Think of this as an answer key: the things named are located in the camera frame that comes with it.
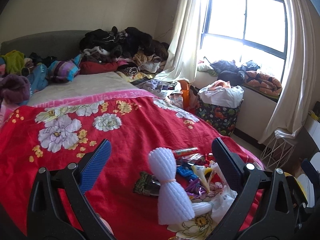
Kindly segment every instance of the gray headboard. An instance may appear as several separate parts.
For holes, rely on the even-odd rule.
[[[72,59],[79,54],[79,42],[87,32],[90,31],[55,31],[4,41],[1,44],[0,55],[16,49],[26,57],[29,57],[31,52],[35,52],[41,57],[55,56],[58,60]]]

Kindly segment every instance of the red floral blanket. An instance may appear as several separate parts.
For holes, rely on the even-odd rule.
[[[140,171],[150,173],[147,155],[151,150],[198,147],[201,153],[208,153],[218,136],[214,128],[196,116],[150,96],[55,108],[22,106],[0,133],[0,202],[26,233],[29,195],[38,169],[65,168],[106,138],[112,144],[111,157],[86,197],[110,224],[116,238],[204,239],[215,226],[208,214],[181,225],[160,226],[157,199],[132,190]],[[231,138],[222,139],[245,162],[255,161]],[[257,203],[243,227],[249,225]],[[66,209],[77,226],[70,207]]]

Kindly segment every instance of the white curtain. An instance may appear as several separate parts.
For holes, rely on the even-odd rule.
[[[197,50],[201,34],[201,0],[179,0],[173,24],[173,38],[164,71],[155,78],[172,82],[195,81]]]
[[[288,51],[283,91],[259,143],[277,128],[289,131],[282,137],[293,139],[308,115],[316,81],[315,34],[306,0],[285,0],[288,13]]]

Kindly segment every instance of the metal screw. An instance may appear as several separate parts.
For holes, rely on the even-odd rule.
[[[76,168],[76,166],[77,166],[77,164],[75,164],[75,163],[70,163],[70,164],[68,165],[68,169],[69,169],[69,170],[73,170],[74,168]]]
[[[255,166],[252,163],[247,163],[246,167],[248,170],[254,170]]]
[[[45,167],[41,167],[40,169],[39,169],[39,173],[44,173],[45,172]]]
[[[280,168],[277,168],[277,169],[276,169],[276,172],[277,172],[278,174],[283,174],[283,170],[281,170]]]

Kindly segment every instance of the bed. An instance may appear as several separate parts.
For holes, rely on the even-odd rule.
[[[74,55],[68,55],[55,42],[68,44],[69,52],[76,54],[77,41],[84,34],[81,32],[19,38],[2,44],[2,53],[14,48],[25,54],[41,49],[41,56],[71,58]],[[46,45],[42,43],[40,48],[39,41],[46,41]],[[244,162],[262,167],[253,154],[203,120],[136,89],[117,74],[80,75],[67,84],[49,85],[33,95],[28,106],[14,109],[6,118],[0,131],[0,203],[26,233],[28,200],[38,169],[45,166],[57,170],[77,163],[106,138],[112,145],[111,157],[93,189],[85,195],[95,212],[110,224],[115,237],[205,239],[216,226],[209,213],[178,225],[158,225],[157,199],[136,194],[133,187],[141,171],[151,173],[147,162],[151,150],[198,147],[205,154],[211,152],[212,140],[217,137]],[[177,180],[186,185],[182,177],[177,176]],[[213,190],[193,201],[209,201],[219,192]],[[259,192],[242,228],[250,225],[260,197]],[[72,225],[81,228],[66,196],[61,194],[61,198]]]

